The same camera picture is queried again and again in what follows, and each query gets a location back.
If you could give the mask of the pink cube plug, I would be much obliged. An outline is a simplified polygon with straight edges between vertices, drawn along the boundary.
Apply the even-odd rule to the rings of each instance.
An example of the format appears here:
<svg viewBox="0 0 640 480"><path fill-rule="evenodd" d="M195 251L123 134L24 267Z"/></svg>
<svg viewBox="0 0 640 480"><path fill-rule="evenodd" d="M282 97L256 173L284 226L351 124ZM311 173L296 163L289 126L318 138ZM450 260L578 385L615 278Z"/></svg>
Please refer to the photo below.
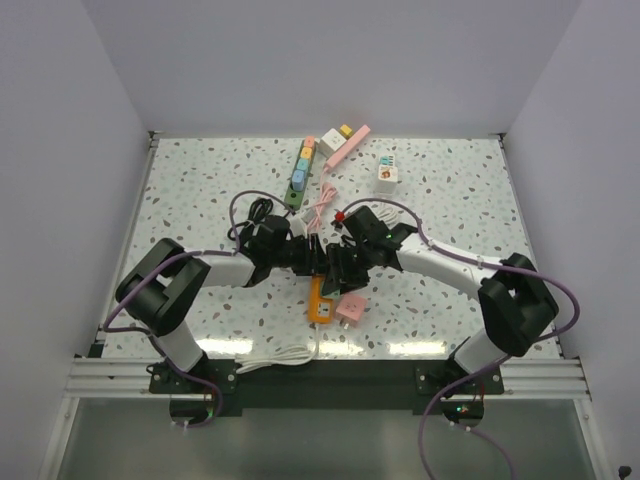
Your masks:
<svg viewBox="0 0 640 480"><path fill-rule="evenodd" d="M334 317L343 329L357 326L364 315L368 300L353 293L341 297L334 311Z"/></svg>

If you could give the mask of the orange power strip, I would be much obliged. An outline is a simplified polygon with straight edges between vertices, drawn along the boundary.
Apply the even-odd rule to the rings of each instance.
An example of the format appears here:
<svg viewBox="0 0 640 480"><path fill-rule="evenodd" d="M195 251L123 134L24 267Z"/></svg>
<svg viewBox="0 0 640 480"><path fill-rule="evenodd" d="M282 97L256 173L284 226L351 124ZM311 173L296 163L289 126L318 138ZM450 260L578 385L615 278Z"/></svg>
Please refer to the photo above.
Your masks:
<svg viewBox="0 0 640 480"><path fill-rule="evenodd" d="M311 278L307 319L314 324L329 324L333 318L334 301L322 295L323 276Z"/></svg>

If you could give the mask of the white power strip cartoon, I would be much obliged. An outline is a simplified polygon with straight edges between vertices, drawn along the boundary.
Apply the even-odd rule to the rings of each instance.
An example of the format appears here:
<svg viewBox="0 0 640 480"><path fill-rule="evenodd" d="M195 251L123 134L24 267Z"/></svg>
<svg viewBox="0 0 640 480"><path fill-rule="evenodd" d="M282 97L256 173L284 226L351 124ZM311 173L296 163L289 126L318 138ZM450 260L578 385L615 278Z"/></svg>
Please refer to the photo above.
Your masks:
<svg viewBox="0 0 640 480"><path fill-rule="evenodd" d="M399 169L394 154L379 159L374 191L380 195L392 195L399 184Z"/></svg>

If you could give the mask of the white cube adapter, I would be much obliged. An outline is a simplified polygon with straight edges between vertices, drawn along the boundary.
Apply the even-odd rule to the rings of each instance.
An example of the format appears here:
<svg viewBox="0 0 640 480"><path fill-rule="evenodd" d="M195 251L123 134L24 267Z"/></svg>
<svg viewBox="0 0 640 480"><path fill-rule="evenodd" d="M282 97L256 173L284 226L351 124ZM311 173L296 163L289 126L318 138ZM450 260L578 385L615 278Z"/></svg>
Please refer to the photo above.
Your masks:
<svg viewBox="0 0 640 480"><path fill-rule="evenodd" d="M331 128L319 139L318 150L325 158L330 158L346 143L346 138L335 128Z"/></svg>

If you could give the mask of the pink power strip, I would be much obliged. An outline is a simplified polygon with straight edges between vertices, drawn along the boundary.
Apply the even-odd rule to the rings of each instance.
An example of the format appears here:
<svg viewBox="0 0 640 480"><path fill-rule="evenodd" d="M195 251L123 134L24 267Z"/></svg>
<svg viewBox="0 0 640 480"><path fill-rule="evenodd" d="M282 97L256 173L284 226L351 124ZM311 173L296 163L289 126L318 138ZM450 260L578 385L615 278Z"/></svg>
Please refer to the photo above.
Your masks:
<svg viewBox="0 0 640 480"><path fill-rule="evenodd" d="M366 139L370 132L371 128L368 125L363 125L348 139L344 139L338 148L333 148L331 154L327 156L324 171L329 172L334 170Z"/></svg>

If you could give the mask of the yellow small plug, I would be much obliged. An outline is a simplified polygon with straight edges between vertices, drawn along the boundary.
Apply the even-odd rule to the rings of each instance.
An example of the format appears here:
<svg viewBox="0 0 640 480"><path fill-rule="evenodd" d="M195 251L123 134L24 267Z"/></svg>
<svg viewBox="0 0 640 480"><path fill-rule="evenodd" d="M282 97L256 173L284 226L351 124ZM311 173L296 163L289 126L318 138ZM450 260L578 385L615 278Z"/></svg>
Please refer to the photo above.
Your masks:
<svg viewBox="0 0 640 480"><path fill-rule="evenodd" d="M346 138L346 139L351 138L351 137L352 137L352 135L353 135L353 129L352 129L350 126L346 125L346 124L343 124L343 125L339 128L339 132L340 132L340 134L341 134L344 138Z"/></svg>

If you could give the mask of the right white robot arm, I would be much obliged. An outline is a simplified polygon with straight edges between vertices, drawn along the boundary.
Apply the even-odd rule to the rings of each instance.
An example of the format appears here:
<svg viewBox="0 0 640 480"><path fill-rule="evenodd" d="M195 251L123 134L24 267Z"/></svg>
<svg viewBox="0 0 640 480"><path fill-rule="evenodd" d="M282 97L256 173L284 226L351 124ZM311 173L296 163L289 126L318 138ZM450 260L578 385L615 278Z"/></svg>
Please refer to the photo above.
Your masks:
<svg viewBox="0 0 640 480"><path fill-rule="evenodd" d="M504 357L524 356L559 313L524 255L485 260L448 250L416 225L388 226L367 206L336 213L333 225L345 230L346 237L326 247L324 293L358 290L368 284L370 270L381 267L437 280L478 302L482 328L456 347L432 378L456 392L469 392L484 368Z"/></svg>

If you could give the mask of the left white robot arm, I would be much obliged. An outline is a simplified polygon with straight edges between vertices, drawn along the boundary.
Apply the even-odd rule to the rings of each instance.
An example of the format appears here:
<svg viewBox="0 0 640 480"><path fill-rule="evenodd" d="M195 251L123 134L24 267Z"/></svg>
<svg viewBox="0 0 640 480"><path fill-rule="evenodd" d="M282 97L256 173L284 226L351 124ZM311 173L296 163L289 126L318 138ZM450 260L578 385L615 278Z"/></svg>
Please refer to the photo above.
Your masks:
<svg viewBox="0 0 640 480"><path fill-rule="evenodd" d="M296 233L292 221L268 214L248 220L232 231L238 249L187 251L164 238L116 288L117 306L104 324L107 332L122 311L141 322L147 335L173 368L173 382L185 392L200 390L213 379L208 356L186 325L186 316L199 292L208 287L254 287L275 268L297 276L327 272L328 260L316 234Z"/></svg>

